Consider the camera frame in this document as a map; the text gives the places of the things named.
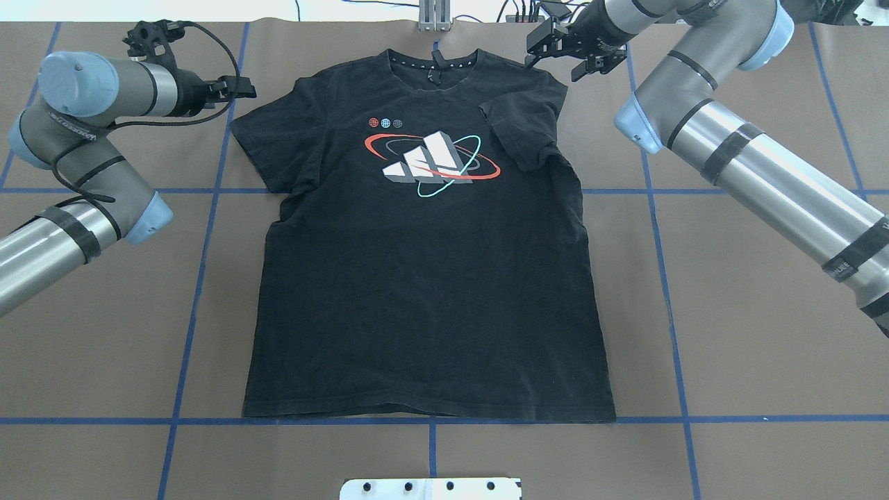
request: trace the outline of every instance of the blue end cap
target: blue end cap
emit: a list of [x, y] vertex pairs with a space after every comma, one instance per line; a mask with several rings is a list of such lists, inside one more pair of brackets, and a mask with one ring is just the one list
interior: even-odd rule
[[767, 36], [763, 44], [760, 45], [757, 53], [753, 54], [753, 57], [750, 59], [744, 61], [738, 69], [744, 71], [760, 69], [765, 66], [768, 61], [772, 60], [772, 57], [780, 54], [781, 51], [787, 47], [787, 44], [790, 43], [790, 38], [793, 37], [793, 19], [790, 18], [787, 11], [781, 6], [781, 2], [778, 2], [778, 0], [775, 1], [778, 3], [778, 11], [775, 13], [775, 21], [772, 24], [772, 30], [769, 31], [769, 36]]
[[614, 117], [614, 126], [650, 155], [664, 147], [635, 94], [630, 95], [621, 106], [621, 111]]
[[28, 147], [25, 139], [21, 136], [21, 116], [24, 114], [24, 111], [19, 113], [19, 117], [15, 119], [15, 123], [12, 124], [12, 128], [9, 129], [9, 134], [7, 135], [12, 152], [37, 168], [49, 170], [50, 166], [31, 152], [31, 148]]
[[120, 78], [111, 62], [93, 52], [53, 52], [40, 64], [40, 92], [54, 109], [95, 117], [114, 104]]
[[151, 238], [156, 232], [172, 221], [172, 210], [161, 199], [161, 195], [155, 191], [155, 196], [151, 198], [145, 212], [136, 221], [136, 225], [132, 226], [130, 232], [124, 237], [125, 240], [138, 245], [139, 243]]

